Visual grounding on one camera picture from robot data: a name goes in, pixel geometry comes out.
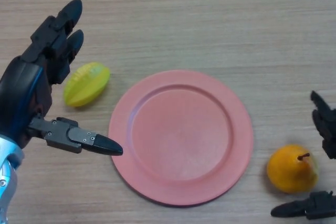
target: pear stem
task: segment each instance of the pear stem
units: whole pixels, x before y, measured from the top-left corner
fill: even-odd
[[[304,157],[309,157],[309,156],[310,156],[310,153],[303,154],[301,156],[298,156],[298,160],[302,161]]]

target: wooden table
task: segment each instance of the wooden table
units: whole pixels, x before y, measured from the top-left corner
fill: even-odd
[[[68,1],[0,0],[1,72],[30,44],[38,25]],[[289,142],[304,144],[317,157],[316,190],[335,189],[336,163],[321,148],[309,95],[317,90],[336,104],[336,0],[82,1],[78,28],[85,43],[72,70],[96,60],[111,69],[111,80],[85,110],[65,107],[64,85],[54,87],[48,119],[68,117],[107,134],[111,112],[128,88],[156,72],[192,69],[222,80],[244,102],[255,131],[254,154],[244,176],[223,197],[172,209],[132,192],[109,157],[75,155],[33,139],[18,171],[8,211],[11,224],[304,223],[305,218],[270,217],[272,207],[296,199],[278,193],[265,179],[269,156]]]

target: black robotic finger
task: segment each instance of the black robotic finger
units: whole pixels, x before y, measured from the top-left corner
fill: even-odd
[[[312,119],[313,119],[316,129],[320,133],[320,136],[322,136],[324,139],[327,139],[327,140],[332,139],[332,135],[327,127],[327,123],[323,121],[322,116],[317,110],[313,110]]]
[[[56,30],[64,28],[66,36],[76,26],[83,10],[81,0],[72,0],[57,15],[52,27]]]
[[[80,48],[82,47],[84,42],[84,33],[82,30],[78,30],[74,32],[68,39],[68,47],[66,54],[66,58],[69,60],[69,63],[71,64],[72,61],[75,59],[76,55],[78,54]]]
[[[327,105],[327,103],[324,101],[324,99],[318,95],[315,91],[312,91],[310,94],[310,99],[317,107],[317,110],[319,111],[319,114],[325,121],[333,122],[336,120],[336,116],[333,113],[333,111],[330,109],[330,107]]]
[[[50,59],[47,66],[49,84],[61,84],[70,73],[70,64],[75,59],[83,45],[84,34],[82,30],[74,32],[67,39],[67,47],[57,60]]]

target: table surface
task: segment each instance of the table surface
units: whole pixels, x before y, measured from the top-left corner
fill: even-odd
[[[0,0],[2,72],[38,25],[68,1]],[[48,119],[68,117],[107,134],[114,106],[136,82],[163,70],[192,69],[221,80],[243,101],[254,127],[253,156],[228,193],[174,209],[132,192],[109,157],[75,155],[33,139],[24,149],[10,223],[304,223],[270,216],[272,207],[297,198],[265,179],[269,156],[289,142],[317,157],[316,190],[335,189],[336,163],[321,148],[309,95],[317,90],[336,105],[336,0],[82,1],[78,28],[85,43],[71,68],[97,60],[111,69],[111,79],[98,101],[80,110],[64,105],[64,84],[54,87]]]

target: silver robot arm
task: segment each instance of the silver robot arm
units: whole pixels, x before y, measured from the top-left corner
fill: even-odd
[[[11,139],[0,135],[0,224],[8,224],[7,210],[17,187],[16,170],[24,159],[22,149]]]

